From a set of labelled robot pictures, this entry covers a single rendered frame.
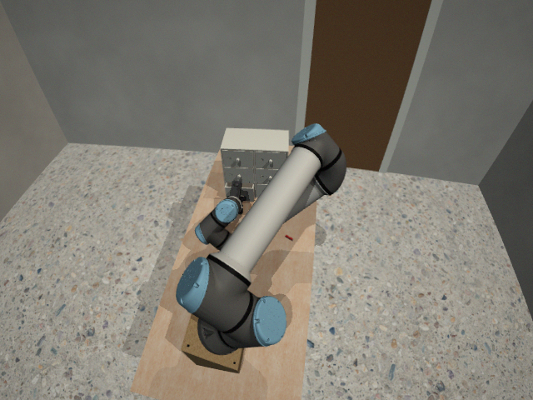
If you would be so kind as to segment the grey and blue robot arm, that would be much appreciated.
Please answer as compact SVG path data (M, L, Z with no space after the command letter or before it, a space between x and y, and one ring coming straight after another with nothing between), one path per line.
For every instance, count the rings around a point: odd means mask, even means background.
M232 181L230 197L195 228L197 238L219 252L189 264L176 298L198 317L198 336L210 353L227 355L281 341L285 309L275 297L247 290L250 273L282 224L322 196L331 196L345 178L345 154L320 124L303 128L291 142L291 153L232 234L225 227L243 208L241 181Z

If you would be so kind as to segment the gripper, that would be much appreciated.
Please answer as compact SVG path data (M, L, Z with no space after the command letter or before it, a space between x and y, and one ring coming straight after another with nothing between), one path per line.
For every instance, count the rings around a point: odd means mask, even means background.
M245 200L244 200L244 199L245 199ZM247 199L247 197L242 196L242 195L240 196L240 201L241 201L241 202L246 201L246 199ZM239 212L239 214L242 214L242 213L243 213L243 208L242 208L242 210Z

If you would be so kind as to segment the grey chest of drawers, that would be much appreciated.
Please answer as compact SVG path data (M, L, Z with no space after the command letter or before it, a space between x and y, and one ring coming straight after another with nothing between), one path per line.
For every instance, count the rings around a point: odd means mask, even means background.
M224 176L224 183L226 182L224 167L235 168L254 168L254 182L242 182L242 183L254 183L255 185L255 198L257 197L256 189L256 168L270 168L271 167L256 167L256 158L254 157L255 151L264 152L282 152L286 153L288 157L289 148L289 131L288 130L271 130L271 129L250 129L250 128L227 128L224 134L221 145L221 157L222 157L222 169ZM253 151L254 166L253 167L237 167L237 166L224 166L222 150L245 150ZM268 183L259 183L268 184Z

